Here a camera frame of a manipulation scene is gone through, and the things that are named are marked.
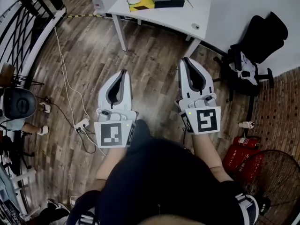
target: wooden floor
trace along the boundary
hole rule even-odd
[[[92,0],[63,1],[70,15],[93,12]],[[179,96],[177,65],[189,42],[185,41],[183,34],[150,25],[138,26],[136,21],[124,21],[124,26],[127,52],[121,49],[111,19],[64,19],[57,26],[57,33],[68,80],[83,94],[92,124],[97,120],[99,89],[114,73],[127,69],[131,75],[133,109],[139,112],[139,118],[148,123],[154,136],[182,143],[184,125],[174,101]],[[216,55],[199,46],[192,58],[217,78],[219,67],[213,61]],[[39,55],[34,80],[45,83],[45,86],[32,86],[31,91],[42,98],[50,96],[72,121],[55,33]],[[222,109],[222,131],[212,134],[211,138],[223,158],[231,140],[241,133],[237,123],[246,118],[248,98],[236,94],[235,102],[226,104],[228,89],[222,82],[215,83],[215,92]],[[77,123],[86,117],[81,98],[70,89],[68,93]],[[29,206],[33,209],[47,198],[69,206],[70,196],[81,195],[91,184],[103,156],[99,150],[94,154],[84,151],[79,135],[55,106],[50,114],[37,112],[28,121],[39,126],[47,124],[50,128],[49,134],[31,135],[25,141],[25,150],[36,154],[29,158],[29,163],[37,170],[35,180],[25,188]],[[94,145],[86,138],[84,144],[89,151],[94,150]],[[186,146],[191,148],[189,135]]]

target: leg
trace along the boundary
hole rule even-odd
[[[49,127],[47,125],[42,127],[36,127],[30,123],[25,123],[22,127],[22,131],[25,133],[37,133],[39,135],[44,135],[49,132]]]
[[[113,14],[112,19],[114,22],[114,26],[116,27],[116,30],[117,30],[117,34],[118,34],[118,37],[119,37],[119,40],[121,43],[121,47],[124,51],[127,51],[128,46],[127,46],[126,38],[124,35],[124,30],[123,30],[122,21],[120,19],[120,16]]]
[[[25,123],[22,127],[22,131],[26,133],[40,133],[42,128],[36,127],[30,123]]]
[[[200,44],[201,40],[194,38],[190,46],[188,47],[186,53],[184,54],[184,57],[190,57],[193,53],[193,51],[197,48],[197,46]]]
[[[190,35],[187,35],[186,41],[189,41],[191,39]]]

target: black office chair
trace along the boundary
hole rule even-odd
[[[3,93],[3,115],[7,120],[24,119],[37,109],[37,100],[32,92],[23,88],[5,88]]]
[[[221,78],[215,79],[214,82],[228,79],[230,86],[228,102],[233,100],[234,90],[248,96],[258,96],[259,80],[262,79],[268,79],[270,87],[274,87],[272,71],[268,68],[268,74],[259,75],[256,64],[262,63],[273,52],[281,48],[287,36],[288,31],[286,26],[273,12],[270,12],[269,16],[265,19],[256,15],[251,19],[242,41],[230,46],[228,55],[224,56],[222,60],[218,57],[214,58],[214,61],[218,62],[221,66]],[[253,75],[258,85],[254,85],[249,80],[238,77],[237,71],[242,71],[241,52],[255,66],[255,74]],[[229,67],[231,63],[234,63],[237,71],[233,71]],[[250,73],[242,71],[242,76],[244,78],[249,77]]]

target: cord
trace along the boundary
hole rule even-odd
[[[66,64],[65,64],[65,61],[64,61],[64,56],[62,55],[61,49],[60,49],[60,40],[59,40],[58,35],[57,35],[56,27],[54,26],[53,28],[54,28],[55,35],[56,35],[56,38],[57,38],[58,49],[59,49],[59,52],[60,52],[60,63],[61,63],[62,73],[63,73],[63,76],[64,76],[64,82],[65,82],[65,87],[66,87],[66,92],[67,92],[67,99],[69,101],[69,105],[70,105],[70,108],[71,108],[71,111],[72,111],[72,120],[73,120],[73,125],[75,127],[74,112],[73,112],[73,109],[72,109],[72,106],[71,106],[71,102],[70,102],[70,99],[69,99],[67,84],[68,84],[68,86],[69,86],[69,88],[71,90],[77,92],[80,95],[81,100],[82,100],[83,110],[84,110],[85,114],[88,116],[88,121],[90,120],[90,116],[88,115],[88,113],[85,110],[82,94],[80,92],[78,92],[77,90],[73,89],[70,86],[70,83],[69,83],[69,80],[68,80],[68,75],[67,75],[67,67],[66,67]]]
[[[39,99],[41,99],[41,100],[43,100],[43,101],[45,101],[46,103],[53,104],[53,105],[55,105],[56,107],[58,107],[58,109],[61,111],[61,113],[64,115],[65,119],[66,119],[67,122],[69,123],[70,127],[71,127],[71,128],[74,128],[74,129],[76,130],[76,133],[78,133],[78,135],[80,136],[84,150],[85,150],[87,153],[89,153],[89,154],[92,154],[92,153],[95,153],[95,152],[96,152],[96,149],[97,149],[96,146],[97,146],[97,144],[95,144],[95,142],[88,136],[87,133],[82,132],[80,128],[77,129],[77,128],[75,128],[74,126],[72,126],[71,122],[69,121],[69,119],[66,117],[65,113],[62,111],[62,109],[61,109],[58,105],[56,105],[55,103],[52,103],[52,102],[50,101],[50,99],[48,99],[48,98],[41,98],[41,97],[38,97],[38,96],[35,96],[35,97],[36,97],[36,98],[39,98]],[[95,151],[93,151],[93,152],[88,152],[88,151],[87,151],[87,149],[86,149],[85,146],[84,146],[83,138],[81,137],[81,135],[80,135],[79,132],[82,133],[82,134],[84,134],[84,135],[86,135],[86,136],[88,137],[88,139],[90,140],[90,142],[93,143],[93,144],[95,145]]]
[[[97,146],[97,144],[95,144],[95,142],[89,137],[89,135],[87,134],[87,133],[85,133],[85,132],[82,132],[83,134],[85,134],[87,137],[88,137],[88,139],[89,139],[89,141],[91,142],[91,143],[93,143],[95,146]],[[99,148],[99,150],[102,152],[102,154],[104,155],[104,156],[106,156],[106,154]]]
[[[89,130],[85,127],[85,125],[83,125],[83,127],[84,127],[85,130],[87,130],[87,131],[90,132],[91,134],[95,134],[95,135],[96,135],[96,133],[93,133],[92,131],[89,131]]]
[[[89,153],[89,154],[95,153],[95,152],[96,152],[96,145],[94,144],[95,150],[94,150],[93,152],[88,152],[87,149],[86,149],[85,146],[84,146],[83,137],[81,137],[81,135],[80,135],[80,133],[78,132],[78,130],[76,130],[76,132],[78,133],[78,135],[79,135],[80,138],[81,138],[81,141],[82,141],[82,145],[83,145],[84,150],[85,150],[87,153]]]
[[[0,123],[0,126],[1,126],[1,124],[4,123],[4,122],[9,122],[9,121],[12,121],[12,120],[14,120],[14,119],[7,119],[7,120],[4,120],[3,122]]]
[[[55,103],[52,103],[51,101],[46,100],[45,98],[41,98],[41,97],[38,97],[38,96],[35,96],[35,97],[36,97],[36,98],[39,98],[39,99],[41,99],[41,100],[43,100],[43,101],[45,101],[46,103],[55,105],[55,106],[61,111],[61,113],[64,115],[64,117],[65,117],[65,119],[67,120],[67,122],[69,123],[70,127],[75,129],[75,127],[72,126],[71,122],[69,121],[69,119],[66,117],[65,113],[62,111],[62,109],[61,109],[58,105],[56,105]]]

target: red fire extinguisher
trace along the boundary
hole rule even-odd
[[[234,145],[239,145],[245,148],[257,149],[261,139],[259,137],[235,137]]]

